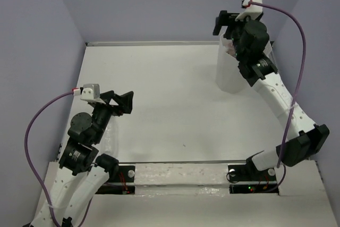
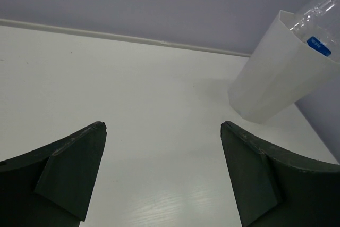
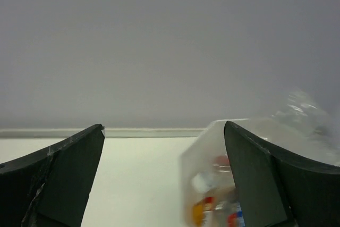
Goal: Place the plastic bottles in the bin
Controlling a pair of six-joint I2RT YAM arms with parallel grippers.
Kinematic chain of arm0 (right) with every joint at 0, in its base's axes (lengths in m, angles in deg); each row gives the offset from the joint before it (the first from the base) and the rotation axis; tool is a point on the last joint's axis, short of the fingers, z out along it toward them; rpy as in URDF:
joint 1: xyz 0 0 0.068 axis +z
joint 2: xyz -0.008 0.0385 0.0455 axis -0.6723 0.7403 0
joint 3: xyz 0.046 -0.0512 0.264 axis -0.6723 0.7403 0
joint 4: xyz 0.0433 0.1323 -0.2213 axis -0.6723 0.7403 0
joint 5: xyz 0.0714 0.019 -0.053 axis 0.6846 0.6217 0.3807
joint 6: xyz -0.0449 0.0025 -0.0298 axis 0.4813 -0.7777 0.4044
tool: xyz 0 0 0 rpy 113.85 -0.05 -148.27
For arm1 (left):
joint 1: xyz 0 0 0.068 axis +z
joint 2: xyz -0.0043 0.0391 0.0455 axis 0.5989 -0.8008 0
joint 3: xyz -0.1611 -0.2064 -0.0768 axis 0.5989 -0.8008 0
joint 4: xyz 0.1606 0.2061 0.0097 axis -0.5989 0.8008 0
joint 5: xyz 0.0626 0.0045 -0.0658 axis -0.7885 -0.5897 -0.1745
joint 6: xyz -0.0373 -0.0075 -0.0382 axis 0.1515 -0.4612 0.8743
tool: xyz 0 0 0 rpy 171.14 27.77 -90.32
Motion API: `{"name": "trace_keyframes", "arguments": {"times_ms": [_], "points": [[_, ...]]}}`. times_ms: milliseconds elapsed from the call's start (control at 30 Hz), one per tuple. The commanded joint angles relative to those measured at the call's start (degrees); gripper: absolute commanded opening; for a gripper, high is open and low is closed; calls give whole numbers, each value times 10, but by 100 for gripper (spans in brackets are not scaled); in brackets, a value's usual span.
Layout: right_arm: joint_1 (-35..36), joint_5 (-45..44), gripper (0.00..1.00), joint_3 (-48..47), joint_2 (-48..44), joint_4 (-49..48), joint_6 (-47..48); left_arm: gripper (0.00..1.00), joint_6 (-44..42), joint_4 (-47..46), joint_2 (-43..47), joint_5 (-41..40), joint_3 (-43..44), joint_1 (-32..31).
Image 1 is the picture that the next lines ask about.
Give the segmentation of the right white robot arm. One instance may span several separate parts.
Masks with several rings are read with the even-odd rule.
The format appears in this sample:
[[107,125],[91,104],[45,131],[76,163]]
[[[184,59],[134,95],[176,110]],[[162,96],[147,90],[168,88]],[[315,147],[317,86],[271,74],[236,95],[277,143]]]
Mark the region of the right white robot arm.
[[287,129],[283,143],[275,149],[258,152],[246,159],[242,172],[250,180],[259,179],[264,171],[278,164],[292,167],[317,154],[329,136],[325,124],[316,124],[293,102],[276,65],[265,54],[269,34],[261,17],[220,11],[212,33],[217,36],[222,27],[227,28],[223,37],[231,40],[241,76]]

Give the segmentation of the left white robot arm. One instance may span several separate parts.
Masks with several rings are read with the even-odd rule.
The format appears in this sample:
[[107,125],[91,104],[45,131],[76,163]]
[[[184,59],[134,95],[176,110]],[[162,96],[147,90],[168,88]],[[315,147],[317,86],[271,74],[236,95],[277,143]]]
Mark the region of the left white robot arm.
[[28,152],[28,164],[46,196],[42,208],[29,226],[75,226],[81,212],[87,213],[91,199],[105,182],[116,179],[118,160],[107,154],[98,155],[95,145],[100,143],[111,117],[132,112],[134,93],[117,95],[114,91],[101,93],[98,84],[75,88],[57,97],[80,96],[93,111],[81,112],[71,119],[69,139],[59,159],[59,166],[51,189],[36,171]]

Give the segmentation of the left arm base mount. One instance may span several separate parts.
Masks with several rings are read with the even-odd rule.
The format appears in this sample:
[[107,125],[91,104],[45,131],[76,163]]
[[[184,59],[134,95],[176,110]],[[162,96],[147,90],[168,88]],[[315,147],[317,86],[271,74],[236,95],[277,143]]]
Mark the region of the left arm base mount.
[[111,176],[96,192],[97,195],[134,195],[135,166],[120,165],[117,173]]

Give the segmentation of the clear plastic bag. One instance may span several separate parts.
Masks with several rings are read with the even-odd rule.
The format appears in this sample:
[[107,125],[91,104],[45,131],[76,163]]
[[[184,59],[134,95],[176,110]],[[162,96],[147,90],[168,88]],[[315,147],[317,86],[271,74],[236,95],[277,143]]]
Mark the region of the clear plastic bag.
[[118,157],[118,126],[113,121],[108,124],[100,143],[100,151],[109,156]]

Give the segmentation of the clear bottle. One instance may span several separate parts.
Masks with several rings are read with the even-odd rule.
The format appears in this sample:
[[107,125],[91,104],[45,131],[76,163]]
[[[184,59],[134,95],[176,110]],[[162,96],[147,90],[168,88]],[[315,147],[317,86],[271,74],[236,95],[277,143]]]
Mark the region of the clear bottle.
[[231,39],[222,38],[222,46],[227,54],[236,57],[235,48]]

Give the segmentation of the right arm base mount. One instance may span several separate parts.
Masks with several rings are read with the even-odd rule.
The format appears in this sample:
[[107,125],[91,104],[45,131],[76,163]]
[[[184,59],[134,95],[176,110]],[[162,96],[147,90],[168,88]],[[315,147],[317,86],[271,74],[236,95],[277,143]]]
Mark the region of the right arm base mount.
[[249,174],[244,164],[232,164],[228,166],[226,179],[230,194],[279,194],[274,169]]

